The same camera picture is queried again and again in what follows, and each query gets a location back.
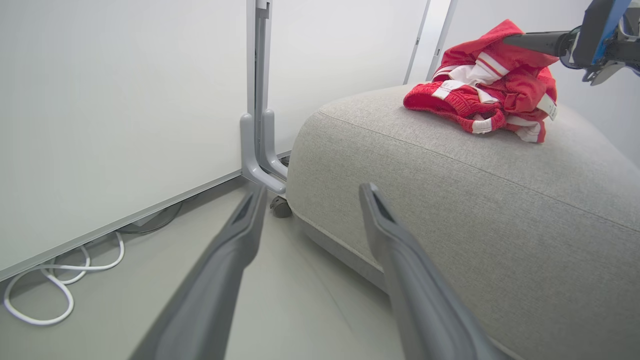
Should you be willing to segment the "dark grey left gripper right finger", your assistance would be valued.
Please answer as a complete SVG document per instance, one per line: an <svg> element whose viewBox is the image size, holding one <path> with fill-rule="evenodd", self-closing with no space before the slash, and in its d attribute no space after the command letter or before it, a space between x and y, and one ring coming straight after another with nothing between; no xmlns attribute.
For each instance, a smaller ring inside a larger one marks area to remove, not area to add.
<svg viewBox="0 0 640 360"><path fill-rule="evenodd" d="M382 266L407 360L506 360L373 183L359 185L366 240Z"/></svg>

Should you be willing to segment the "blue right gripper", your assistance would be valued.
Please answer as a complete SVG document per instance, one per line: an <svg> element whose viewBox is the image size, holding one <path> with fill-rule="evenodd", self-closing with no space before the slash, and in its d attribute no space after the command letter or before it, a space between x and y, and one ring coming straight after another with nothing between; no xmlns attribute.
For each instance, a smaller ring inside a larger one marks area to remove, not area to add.
<svg viewBox="0 0 640 360"><path fill-rule="evenodd" d="M504 44L562 57L574 48L571 63L579 69L622 63L639 68L639 2L637 0L593 0L584 11L574 41L571 30L528 32L507 36Z"/></svg>

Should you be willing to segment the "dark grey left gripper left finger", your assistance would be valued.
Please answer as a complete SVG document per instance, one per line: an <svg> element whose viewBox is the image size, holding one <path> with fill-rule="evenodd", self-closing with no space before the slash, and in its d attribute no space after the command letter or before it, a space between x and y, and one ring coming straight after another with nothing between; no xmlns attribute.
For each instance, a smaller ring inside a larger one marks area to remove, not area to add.
<svg viewBox="0 0 640 360"><path fill-rule="evenodd" d="M133 360L226 357L244 270L265 221L267 189L252 185L130 356Z"/></svg>

